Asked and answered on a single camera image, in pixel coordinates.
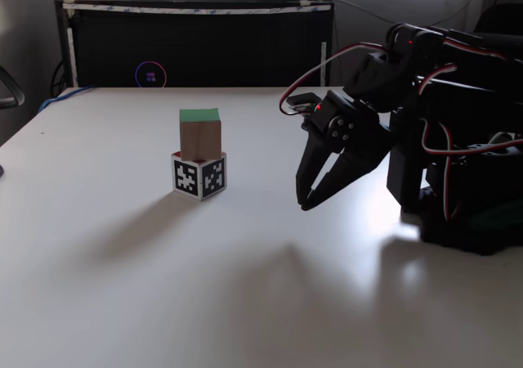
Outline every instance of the cube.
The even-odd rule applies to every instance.
[[[181,152],[171,156],[172,188],[196,200],[206,200],[227,188],[227,154],[209,161],[184,161]]]
[[[181,160],[221,159],[218,109],[180,110]]]

